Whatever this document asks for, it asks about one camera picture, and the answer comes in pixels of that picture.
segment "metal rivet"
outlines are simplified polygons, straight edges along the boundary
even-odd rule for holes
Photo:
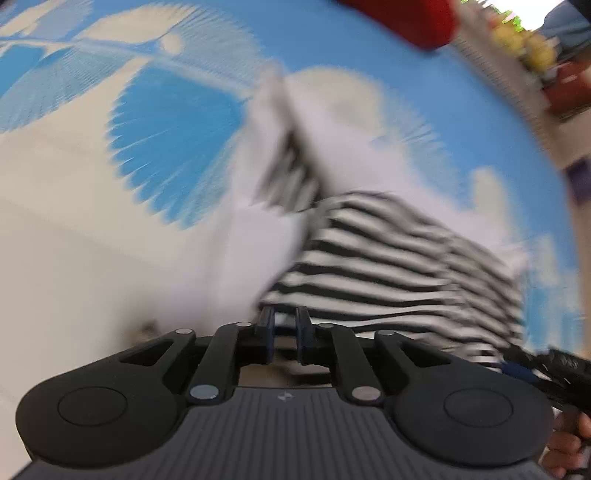
[[[203,384],[195,385],[189,393],[193,398],[198,398],[199,400],[212,400],[220,394],[220,391],[213,385]]]
[[[351,392],[354,398],[361,401],[374,401],[377,400],[382,393],[380,390],[374,387],[364,385],[363,387],[354,388]]]

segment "human hand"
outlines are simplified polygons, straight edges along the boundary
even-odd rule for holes
[[[559,430],[563,422],[562,415],[556,420],[557,430]],[[564,477],[567,470],[587,466],[585,457],[579,453],[581,438],[591,439],[591,419],[584,413],[579,417],[578,435],[580,437],[559,431],[550,435],[547,445],[549,452],[546,452],[542,458],[541,465],[558,479]]]

